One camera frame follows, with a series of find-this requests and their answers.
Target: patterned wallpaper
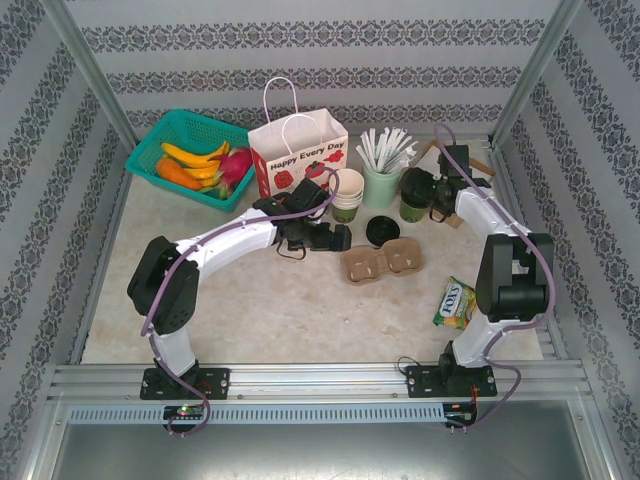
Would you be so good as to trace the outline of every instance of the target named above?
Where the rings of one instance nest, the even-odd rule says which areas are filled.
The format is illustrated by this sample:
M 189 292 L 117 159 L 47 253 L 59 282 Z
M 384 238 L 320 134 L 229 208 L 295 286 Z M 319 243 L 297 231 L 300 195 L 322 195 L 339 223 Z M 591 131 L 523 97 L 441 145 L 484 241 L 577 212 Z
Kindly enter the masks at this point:
M 126 152 L 37 1 L 0 5 L 0 479 L 69 361 Z
M 503 145 L 529 226 L 556 245 L 556 316 L 623 478 L 640 478 L 640 15 L 585 1 Z
M 353 133 L 393 122 L 424 133 L 446 120 L 489 133 L 558 0 L 69 1 L 140 135 L 187 108 L 247 127 L 265 122 L 276 75 L 303 109 L 330 109 Z M 276 115 L 292 111 L 277 86 Z

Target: carrot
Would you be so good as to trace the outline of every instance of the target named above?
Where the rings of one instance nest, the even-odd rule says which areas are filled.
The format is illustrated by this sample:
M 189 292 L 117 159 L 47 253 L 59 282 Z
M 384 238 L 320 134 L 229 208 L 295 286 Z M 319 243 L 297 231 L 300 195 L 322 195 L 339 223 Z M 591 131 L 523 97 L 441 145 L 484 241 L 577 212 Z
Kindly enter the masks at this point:
M 190 190 L 200 190 L 202 185 L 185 173 L 183 168 L 170 158 L 161 158 L 156 164 L 160 178 L 175 183 Z

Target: green cup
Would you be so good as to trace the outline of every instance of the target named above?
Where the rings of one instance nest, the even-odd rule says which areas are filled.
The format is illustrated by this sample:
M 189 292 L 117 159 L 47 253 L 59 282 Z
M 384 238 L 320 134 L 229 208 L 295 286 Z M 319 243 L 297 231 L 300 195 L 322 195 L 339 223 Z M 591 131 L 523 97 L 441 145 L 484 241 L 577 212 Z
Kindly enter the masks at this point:
M 403 170 L 394 173 L 378 173 L 366 164 L 362 167 L 364 176 L 364 198 L 362 202 L 369 208 L 382 210 L 389 208 L 396 198 L 398 183 Z
M 350 208 L 350 209 L 342 209 L 336 207 L 335 205 L 331 205 L 331 214 L 333 218 L 336 219 L 338 223 L 349 223 L 356 218 L 356 213 L 358 213 L 358 207 Z
M 427 207 L 415 207 L 402 198 L 400 202 L 400 218 L 407 223 L 416 223 L 422 220 L 427 213 Z

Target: white paper bag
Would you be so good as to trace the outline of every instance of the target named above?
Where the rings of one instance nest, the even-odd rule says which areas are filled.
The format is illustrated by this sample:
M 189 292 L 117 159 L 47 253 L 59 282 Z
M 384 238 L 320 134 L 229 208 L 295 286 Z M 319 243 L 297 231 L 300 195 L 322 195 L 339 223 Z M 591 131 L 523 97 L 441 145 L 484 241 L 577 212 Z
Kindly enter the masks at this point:
M 269 119 L 266 95 L 274 80 L 285 80 L 293 88 L 296 113 Z M 267 82 L 263 95 L 267 124 L 249 132 L 249 146 L 261 197 L 292 192 L 314 168 L 322 165 L 338 170 L 347 164 L 349 136 L 346 129 L 326 108 L 298 113 L 293 83 L 284 77 Z M 312 180 L 327 187 L 329 173 L 320 171 Z

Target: beige table surface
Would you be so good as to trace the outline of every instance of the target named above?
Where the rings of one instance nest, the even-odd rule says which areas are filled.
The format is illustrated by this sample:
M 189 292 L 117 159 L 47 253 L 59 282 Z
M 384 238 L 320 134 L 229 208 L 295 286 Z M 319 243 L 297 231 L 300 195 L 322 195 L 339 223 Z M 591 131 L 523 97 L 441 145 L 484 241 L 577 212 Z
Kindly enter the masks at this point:
M 475 158 L 482 155 L 478 145 Z M 357 154 L 349 155 L 350 166 L 358 165 Z M 126 294 L 147 244 L 159 235 L 175 241 L 203 233 L 257 198 L 254 182 L 236 212 L 224 214 L 134 177 L 82 362 L 150 363 L 148 342 L 139 336 L 142 317 Z M 386 211 L 361 207 L 350 224 L 353 245 L 368 244 L 370 218 L 389 215 L 402 236 L 422 245 L 421 272 L 355 287 L 344 280 L 338 253 L 309 252 L 299 262 L 279 257 L 275 247 L 252 252 L 200 286 L 188 325 L 196 357 L 204 363 L 393 362 L 401 355 L 437 360 L 461 332 L 435 326 L 434 313 L 450 275 L 475 285 L 482 246 L 466 224 L 454 230 L 426 217 L 403 222 L 398 201 Z M 512 334 L 495 358 L 542 359 L 535 332 Z

